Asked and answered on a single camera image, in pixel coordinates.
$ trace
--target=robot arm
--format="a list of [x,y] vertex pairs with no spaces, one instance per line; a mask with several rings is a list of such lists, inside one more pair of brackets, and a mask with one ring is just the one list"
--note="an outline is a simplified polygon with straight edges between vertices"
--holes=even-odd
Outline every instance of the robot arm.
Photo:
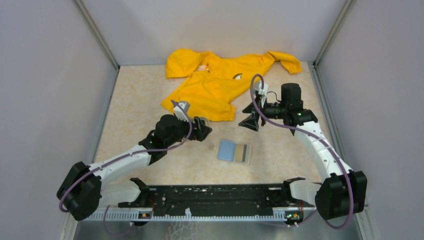
[[[266,100],[267,93],[268,85],[264,83],[262,88],[262,84],[259,81],[255,86],[255,102],[265,117],[282,119],[286,126],[296,127],[319,137],[319,139],[316,139],[299,130],[291,129],[291,133],[306,147],[321,177],[321,184],[312,183],[300,177],[285,181],[284,183],[289,186],[287,191],[291,197],[316,206],[319,214],[325,220],[348,215],[350,200],[342,167],[348,173],[352,186],[353,212],[362,212],[365,204],[367,178],[362,171],[353,171],[337,155],[330,142],[324,136],[314,113],[309,109],[303,108],[300,86],[296,83],[281,85],[281,101],[279,102],[268,103]],[[247,106],[243,113],[250,113],[250,116],[238,125],[258,131],[260,115],[253,104],[251,103]],[[264,119],[262,119],[261,125],[265,125]],[[341,167],[335,161],[330,150],[340,160]]]
[[[180,102],[179,105],[187,112],[187,102]],[[147,199],[149,187],[140,179],[131,178],[130,181],[122,183],[110,183],[163,158],[167,150],[172,148],[170,146],[188,135],[190,125],[192,133],[188,140],[201,142],[212,131],[199,117],[187,119],[176,106],[174,115],[163,115],[156,123],[155,129],[128,151],[90,165],[83,162],[74,164],[57,191],[57,198],[63,201],[63,205],[77,221],[89,217],[97,208],[108,205],[127,208],[152,207],[152,203]]]

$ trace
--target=yellow cloth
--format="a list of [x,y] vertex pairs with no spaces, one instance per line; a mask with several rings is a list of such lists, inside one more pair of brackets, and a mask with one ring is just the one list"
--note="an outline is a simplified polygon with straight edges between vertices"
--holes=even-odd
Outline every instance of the yellow cloth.
[[161,105],[172,113],[171,100],[186,101],[190,104],[190,117],[233,121],[236,108],[230,105],[231,101],[249,89],[255,74],[264,75],[276,61],[290,74],[302,71],[301,63],[294,56],[276,51],[220,58],[209,51],[179,49],[168,57],[166,78],[187,78]]

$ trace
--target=yellow garment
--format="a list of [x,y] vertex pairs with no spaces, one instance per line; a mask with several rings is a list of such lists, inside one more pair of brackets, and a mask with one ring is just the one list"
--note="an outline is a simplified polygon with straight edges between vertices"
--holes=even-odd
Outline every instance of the yellow garment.
[[186,101],[190,104],[190,117],[232,121],[236,108],[230,105],[231,101],[249,89],[255,74],[264,75],[276,61],[290,74],[302,71],[301,63],[294,56],[276,51],[220,58],[209,51],[179,49],[168,57],[166,78],[187,78],[161,105],[173,112],[171,100]]

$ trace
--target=beige tabletop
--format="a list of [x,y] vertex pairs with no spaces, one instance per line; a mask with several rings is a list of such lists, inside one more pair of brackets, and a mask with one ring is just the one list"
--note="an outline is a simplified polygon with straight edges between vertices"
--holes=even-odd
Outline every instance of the beige tabletop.
[[[302,69],[301,73],[290,75],[276,62],[264,79],[268,90],[275,91],[278,98],[281,84],[298,83],[304,108],[314,112],[328,137],[306,62],[302,62]],[[95,161],[114,157],[144,139],[161,116],[169,114],[161,107],[161,101],[183,81],[184,78],[166,79],[164,65],[122,66]],[[273,94],[268,97],[269,102],[275,101]],[[260,127],[259,132],[238,126],[248,116],[242,110],[250,102],[250,95],[245,92],[231,103],[236,107],[234,121],[211,122],[213,131],[203,142],[187,141],[154,164],[135,169],[119,181],[137,177],[147,185],[253,184],[282,183],[286,179],[304,177],[320,182],[306,149],[289,130],[269,123]],[[220,139],[251,144],[250,163],[218,160]]]

